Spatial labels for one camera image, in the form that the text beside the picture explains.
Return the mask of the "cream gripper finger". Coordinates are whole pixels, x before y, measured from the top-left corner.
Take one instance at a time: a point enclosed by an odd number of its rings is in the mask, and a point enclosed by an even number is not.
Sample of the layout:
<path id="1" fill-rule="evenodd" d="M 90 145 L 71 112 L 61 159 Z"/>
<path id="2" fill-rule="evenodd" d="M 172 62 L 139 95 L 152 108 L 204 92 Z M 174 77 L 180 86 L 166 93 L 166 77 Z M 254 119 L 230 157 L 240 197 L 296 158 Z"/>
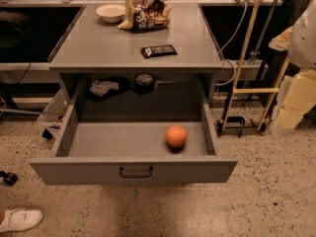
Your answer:
<path id="1" fill-rule="evenodd" d="M 274 110 L 274 124 L 283 130 L 295 129 L 316 106 L 316 71 L 303 70 L 293 77 L 284 76 Z"/>

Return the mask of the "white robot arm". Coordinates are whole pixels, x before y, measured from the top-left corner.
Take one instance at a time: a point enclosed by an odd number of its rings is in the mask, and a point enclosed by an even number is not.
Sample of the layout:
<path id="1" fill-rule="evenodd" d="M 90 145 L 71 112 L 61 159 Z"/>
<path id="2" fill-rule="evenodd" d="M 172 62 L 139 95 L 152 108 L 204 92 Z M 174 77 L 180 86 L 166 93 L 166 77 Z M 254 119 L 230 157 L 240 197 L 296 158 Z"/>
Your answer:
<path id="1" fill-rule="evenodd" d="M 313 1 L 295 24 L 272 39 L 269 47 L 287 50 L 289 62 L 300 68 L 276 113 L 275 126 L 295 129 L 316 106 L 316 1 Z"/>

